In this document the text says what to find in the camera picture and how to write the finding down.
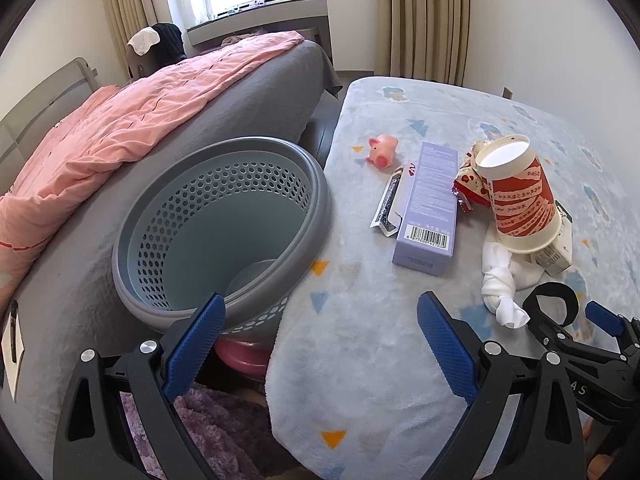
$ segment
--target pink bowl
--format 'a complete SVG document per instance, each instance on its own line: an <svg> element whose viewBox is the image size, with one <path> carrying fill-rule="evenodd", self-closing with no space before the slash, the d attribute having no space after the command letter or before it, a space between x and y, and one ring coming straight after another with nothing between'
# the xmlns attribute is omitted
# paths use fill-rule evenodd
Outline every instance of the pink bowl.
<svg viewBox="0 0 640 480"><path fill-rule="evenodd" d="M214 348L224 364L252 379L263 381L273 345L245 343L234 339L219 338Z"/></svg>

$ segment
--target purple towel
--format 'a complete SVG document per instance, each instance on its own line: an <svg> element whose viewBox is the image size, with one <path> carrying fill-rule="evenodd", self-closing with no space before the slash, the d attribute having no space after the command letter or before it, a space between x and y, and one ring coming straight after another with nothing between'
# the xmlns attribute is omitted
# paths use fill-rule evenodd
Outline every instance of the purple towel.
<svg viewBox="0 0 640 480"><path fill-rule="evenodd" d="M148 473L165 480L131 394L122 404L133 440ZM265 406L194 384L174 402L194 443L221 480L264 480L298 465L271 434Z"/></svg>

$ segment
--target light blue blanket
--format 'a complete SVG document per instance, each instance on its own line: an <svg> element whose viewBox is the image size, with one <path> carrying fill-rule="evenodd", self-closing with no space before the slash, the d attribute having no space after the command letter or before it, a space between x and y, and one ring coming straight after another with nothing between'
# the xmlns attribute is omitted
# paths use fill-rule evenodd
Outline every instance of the light blue blanket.
<svg viewBox="0 0 640 480"><path fill-rule="evenodd" d="M574 127L468 89L393 78L355 82L326 165L333 225L318 262L290 297L266 383L274 435L322 478L418 479L460 419L466 405L450 392L417 324L424 291L433 290L483 340L498 340L512 354L542 354L526 328L499 326L482 304L488 211L459 213L454 258L439 278L394 266L395 239L369 229L393 168L379 171L365 162L368 137L396 136L401 164L414 160L425 140L462 158L475 140L513 132L531 139L556 199L574 218L574 266L557 278L580 299L570 332L613 349L585 319L584 305L593 299L627 317L640 314L638 217ZM516 300L527 294L520 291ZM515 406L510 403L500 427L503 438ZM490 450L485 472L499 451Z"/></svg>

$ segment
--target bed headboard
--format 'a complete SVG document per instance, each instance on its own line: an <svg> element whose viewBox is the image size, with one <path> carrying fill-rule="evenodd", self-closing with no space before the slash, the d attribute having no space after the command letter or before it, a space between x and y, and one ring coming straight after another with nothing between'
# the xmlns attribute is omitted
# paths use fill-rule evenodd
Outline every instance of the bed headboard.
<svg viewBox="0 0 640 480"><path fill-rule="evenodd" d="M47 132L98 89L97 72L76 57L31 90L0 121L0 194L15 177Z"/></svg>

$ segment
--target white wall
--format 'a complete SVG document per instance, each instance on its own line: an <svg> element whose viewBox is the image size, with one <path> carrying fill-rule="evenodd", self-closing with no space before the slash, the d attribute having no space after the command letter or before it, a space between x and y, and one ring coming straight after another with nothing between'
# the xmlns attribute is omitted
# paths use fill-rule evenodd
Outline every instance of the white wall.
<svg viewBox="0 0 640 480"><path fill-rule="evenodd" d="M577 125L640 205L640 51L606 0L471 0L464 83Z"/></svg>
<svg viewBox="0 0 640 480"><path fill-rule="evenodd" d="M326 0L336 70L374 69L377 1Z"/></svg>
<svg viewBox="0 0 640 480"><path fill-rule="evenodd" d="M100 84L129 79L118 62L102 0L37 0L0 56L0 118L76 57L98 70Z"/></svg>

